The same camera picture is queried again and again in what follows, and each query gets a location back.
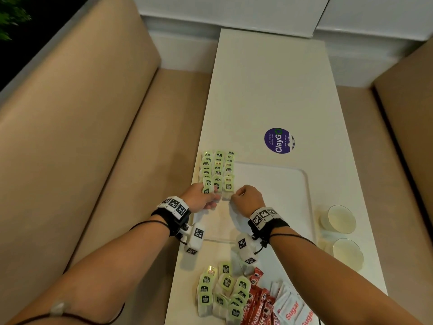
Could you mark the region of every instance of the wrist strap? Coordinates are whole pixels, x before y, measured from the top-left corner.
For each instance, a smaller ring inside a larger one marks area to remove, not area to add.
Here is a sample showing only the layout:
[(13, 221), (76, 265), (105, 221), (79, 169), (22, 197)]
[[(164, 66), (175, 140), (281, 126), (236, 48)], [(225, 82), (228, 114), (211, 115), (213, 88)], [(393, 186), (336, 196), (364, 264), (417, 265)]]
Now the wrist strap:
[(152, 215), (154, 214), (165, 220), (170, 230), (170, 236), (176, 236), (182, 226), (188, 222), (191, 211), (183, 199), (171, 196), (157, 206), (157, 209), (152, 212)]
[(274, 228), (290, 227), (272, 207), (261, 207), (249, 217), (248, 225), (252, 230), (252, 239), (262, 239), (262, 246), (269, 244), (269, 238)]

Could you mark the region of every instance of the table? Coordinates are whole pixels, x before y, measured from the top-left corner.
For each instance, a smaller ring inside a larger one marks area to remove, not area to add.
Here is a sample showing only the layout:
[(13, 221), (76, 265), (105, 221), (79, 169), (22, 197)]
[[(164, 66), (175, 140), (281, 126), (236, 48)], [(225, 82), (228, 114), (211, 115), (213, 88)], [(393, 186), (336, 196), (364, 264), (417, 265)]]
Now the table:
[[(296, 145), (289, 153), (275, 151), (275, 144), (274, 151), (268, 148), (265, 134), (273, 128), (293, 136)], [(318, 217), (335, 204), (349, 208), (357, 228), (346, 237), (364, 253), (360, 274), (387, 293), (323, 42), (222, 29), (198, 154), (209, 149), (234, 150), (241, 162), (304, 171), (319, 246), (335, 235), (321, 230)], [(197, 179), (198, 163), (193, 182)], [(203, 242), (196, 257), (180, 247), (166, 325), (180, 319), (188, 324), (203, 322), (193, 303), (196, 282), (206, 266), (217, 265), (230, 253), (230, 244), (209, 241)], [(222, 323), (214, 317), (206, 322)]]

